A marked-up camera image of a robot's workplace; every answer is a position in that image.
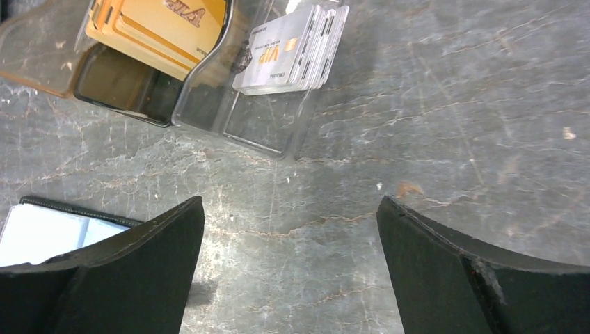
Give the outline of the orange card stack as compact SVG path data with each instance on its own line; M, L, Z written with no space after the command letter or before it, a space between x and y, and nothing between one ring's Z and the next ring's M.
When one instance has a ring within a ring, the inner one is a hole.
M216 46L226 1L94 1L86 35L183 80Z

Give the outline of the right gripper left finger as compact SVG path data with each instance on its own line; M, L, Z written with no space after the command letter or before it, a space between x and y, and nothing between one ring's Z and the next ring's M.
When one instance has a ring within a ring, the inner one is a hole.
M40 264L1 269L2 333L178 333L205 227L202 199Z

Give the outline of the amber and black organizer box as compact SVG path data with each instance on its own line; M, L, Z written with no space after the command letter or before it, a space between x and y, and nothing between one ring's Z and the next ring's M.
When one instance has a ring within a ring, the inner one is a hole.
M184 79L88 37L84 28L93 2L43 1L2 21L1 77L158 127L174 126Z

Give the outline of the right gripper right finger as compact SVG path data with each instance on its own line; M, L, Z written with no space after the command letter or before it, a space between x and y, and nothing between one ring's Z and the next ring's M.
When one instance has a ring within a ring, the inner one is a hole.
M589 268L488 244L382 199L378 233L406 333L588 333Z

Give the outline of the black card holder wallet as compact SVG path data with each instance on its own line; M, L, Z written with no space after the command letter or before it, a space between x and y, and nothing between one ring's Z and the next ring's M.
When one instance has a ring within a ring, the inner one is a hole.
M142 221L24 196L1 224L1 266L40 264L105 240Z

